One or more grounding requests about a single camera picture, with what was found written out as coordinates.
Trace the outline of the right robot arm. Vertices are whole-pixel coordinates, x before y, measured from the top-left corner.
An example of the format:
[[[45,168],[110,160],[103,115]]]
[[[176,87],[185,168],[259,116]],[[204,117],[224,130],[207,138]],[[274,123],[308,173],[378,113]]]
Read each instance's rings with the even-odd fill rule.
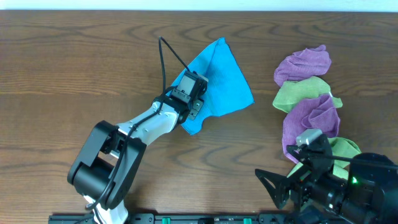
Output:
[[[335,156],[325,134],[289,145],[289,154],[302,163],[290,177],[256,169],[278,209],[293,201],[293,222],[317,204],[350,223],[397,223],[397,165],[388,157],[360,153]]]

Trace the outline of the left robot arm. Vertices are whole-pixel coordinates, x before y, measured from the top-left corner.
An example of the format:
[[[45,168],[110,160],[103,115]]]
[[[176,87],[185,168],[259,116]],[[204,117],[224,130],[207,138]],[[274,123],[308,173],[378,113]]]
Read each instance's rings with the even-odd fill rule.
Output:
[[[186,119],[194,119],[203,106],[201,96],[208,79],[186,71],[180,83],[166,88],[148,110],[112,125],[97,123],[67,175],[67,181],[87,200],[94,223],[126,223],[124,206],[146,147],[173,131]]]

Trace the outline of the blue microfiber cloth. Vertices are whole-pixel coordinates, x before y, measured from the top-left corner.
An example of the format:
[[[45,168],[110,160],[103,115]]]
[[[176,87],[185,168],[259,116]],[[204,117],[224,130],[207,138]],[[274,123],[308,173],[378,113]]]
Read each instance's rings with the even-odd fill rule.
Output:
[[[200,97],[204,104],[196,118],[182,124],[187,133],[199,133],[204,120],[211,116],[224,116],[254,103],[251,89],[225,38],[208,45],[188,68],[206,77],[208,86]]]

